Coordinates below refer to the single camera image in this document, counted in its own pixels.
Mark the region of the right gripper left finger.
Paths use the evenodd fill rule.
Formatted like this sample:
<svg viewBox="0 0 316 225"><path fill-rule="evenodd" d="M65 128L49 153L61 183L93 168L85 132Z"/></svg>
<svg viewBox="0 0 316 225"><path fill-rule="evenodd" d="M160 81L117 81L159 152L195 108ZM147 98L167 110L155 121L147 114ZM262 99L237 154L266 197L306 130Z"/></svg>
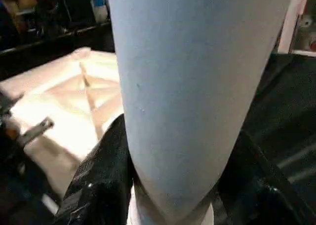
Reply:
<svg viewBox="0 0 316 225"><path fill-rule="evenodd" d="M134 167L124 115L119 115L80 163L55 216L55 225L125 225Z"/></svg>

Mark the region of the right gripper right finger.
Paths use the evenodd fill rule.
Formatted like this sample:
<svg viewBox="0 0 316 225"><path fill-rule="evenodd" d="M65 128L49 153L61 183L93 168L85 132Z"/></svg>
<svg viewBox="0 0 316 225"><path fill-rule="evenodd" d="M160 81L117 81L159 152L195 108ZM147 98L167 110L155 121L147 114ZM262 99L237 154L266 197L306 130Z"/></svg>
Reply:
<svg viewBox="0 0 316 225"><path fill-rule="evenodd" d="M279 168L241 131L218 182L232 225L306 225L308 206Z"/></svg>

